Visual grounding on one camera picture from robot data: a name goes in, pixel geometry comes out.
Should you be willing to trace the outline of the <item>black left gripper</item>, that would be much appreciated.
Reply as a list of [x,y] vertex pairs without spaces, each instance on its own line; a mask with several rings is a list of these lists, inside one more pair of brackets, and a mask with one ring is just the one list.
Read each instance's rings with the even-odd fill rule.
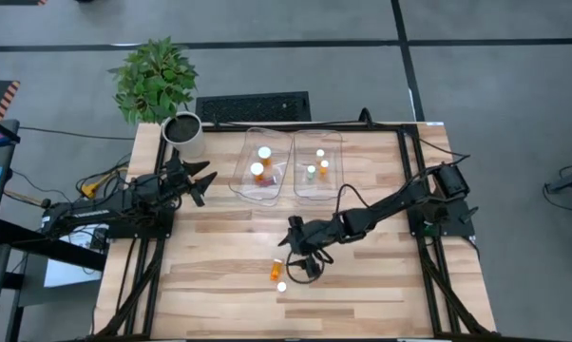
[[196,180],[193,180],[192,177],[209,164],[209,161],[187,162],[182,161],[178,156],[172,156],[165,165],[165,182],[168,189],[175,191],[179,196],[190,195],[196,205],[202,207],[204,205],[202,194],[206,192],[218,173],[213,172]]

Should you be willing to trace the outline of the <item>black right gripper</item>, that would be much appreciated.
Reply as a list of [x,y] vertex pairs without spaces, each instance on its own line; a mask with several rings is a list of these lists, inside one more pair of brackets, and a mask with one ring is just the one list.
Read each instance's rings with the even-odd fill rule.
[[343,237],[343,223],[339,218],[314,219],[304,222],[300,216],[289,217],[292,235],[287,235],[278,245],[289,245],[298,255],[308,255],[328,247]]

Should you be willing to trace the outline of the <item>white plant pot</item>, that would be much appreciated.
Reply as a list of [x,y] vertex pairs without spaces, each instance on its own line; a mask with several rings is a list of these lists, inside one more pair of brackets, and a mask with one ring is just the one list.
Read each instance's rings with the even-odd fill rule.
[[162,125],[162,137],[185,159],[197,158],[203,154],[205,143],[200,118],[192,112],[177,112]]

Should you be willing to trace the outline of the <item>green leafy plant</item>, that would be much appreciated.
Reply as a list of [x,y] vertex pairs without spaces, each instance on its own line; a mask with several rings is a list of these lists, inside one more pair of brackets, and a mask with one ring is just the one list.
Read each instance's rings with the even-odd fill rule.
[[113,96],[129,124],[162,124],[194,100],[199,74],[184,54],[186,47],[170,37],[149,40],[110,69]]

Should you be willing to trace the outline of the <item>yellow power plug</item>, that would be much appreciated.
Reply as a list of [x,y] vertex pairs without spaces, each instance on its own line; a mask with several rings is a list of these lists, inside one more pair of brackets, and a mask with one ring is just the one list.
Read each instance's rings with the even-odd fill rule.
[[103,187],[108,181],[120,176],[121,173],[125,170],[125,167],[121,167],[109,173],[103,174],[98,180],[92,183],[84,183],[80,188],[81,193],[88,199],[94,199],[101,187]]

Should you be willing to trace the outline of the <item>white paper sheet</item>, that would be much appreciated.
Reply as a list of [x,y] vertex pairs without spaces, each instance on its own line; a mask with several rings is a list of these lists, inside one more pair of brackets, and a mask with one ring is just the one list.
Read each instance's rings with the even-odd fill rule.
[[[68,236],[61,237],[61,240],[103,254],[106,251],[106,231],[106,225],[87,225],[79,227]],[[102,271],[50,259],[46,269],[44,287],[56,288],[96,281],[100,280],[101,277]]]

